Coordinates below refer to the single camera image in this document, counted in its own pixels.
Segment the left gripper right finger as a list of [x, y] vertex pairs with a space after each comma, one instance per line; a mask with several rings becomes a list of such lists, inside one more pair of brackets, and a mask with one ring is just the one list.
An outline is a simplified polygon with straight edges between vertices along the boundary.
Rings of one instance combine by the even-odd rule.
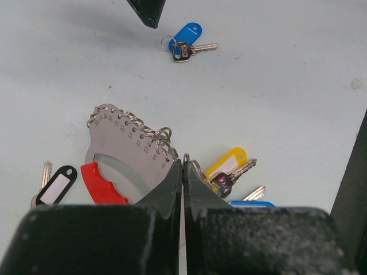
[[235, 208], [183, 168], [188, 274], [357, 274], [333, 219], [309, 207]]

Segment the key with black tag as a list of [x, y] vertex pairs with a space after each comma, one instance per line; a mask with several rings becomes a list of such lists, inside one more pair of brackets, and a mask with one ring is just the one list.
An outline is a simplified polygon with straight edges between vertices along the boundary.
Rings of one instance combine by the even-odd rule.
[[31, 199], [30, 208], [40, 205], [55, 205], [61, 202], [75, 183], [78, 173], [73, 166], [62, 166], [51, 176], [52, 163], [46, 161], [42, 174], [41, 188]]

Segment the red-handled metal key holder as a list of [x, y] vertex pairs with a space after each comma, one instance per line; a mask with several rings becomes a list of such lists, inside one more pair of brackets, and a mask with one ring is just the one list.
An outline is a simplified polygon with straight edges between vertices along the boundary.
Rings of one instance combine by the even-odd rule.
[[171, 145], [172, 130], [153, 130], [133, 113], [112, 104], [95, 107], [87, 121], [91, 144], [81, 166], [84, 184], [97, 205], [126, 205], [128, 197], [99, 172], [97, 154], [112, 157], [136, 172], [154, 189], [179, 159]]

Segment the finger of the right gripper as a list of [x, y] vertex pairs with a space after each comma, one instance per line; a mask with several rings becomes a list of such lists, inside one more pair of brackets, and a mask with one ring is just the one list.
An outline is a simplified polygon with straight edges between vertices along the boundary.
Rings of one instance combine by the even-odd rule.
[[127, 2], [145, 26], [158, 28], [165, 0], [127, 0]]

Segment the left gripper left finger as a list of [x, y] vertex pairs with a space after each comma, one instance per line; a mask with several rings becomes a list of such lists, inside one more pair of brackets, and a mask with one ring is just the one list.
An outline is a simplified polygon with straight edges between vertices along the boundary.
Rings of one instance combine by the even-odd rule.
[[21, 221], [2, 274], [177, 274], [182, 164], [133, 205], [38, 206]]

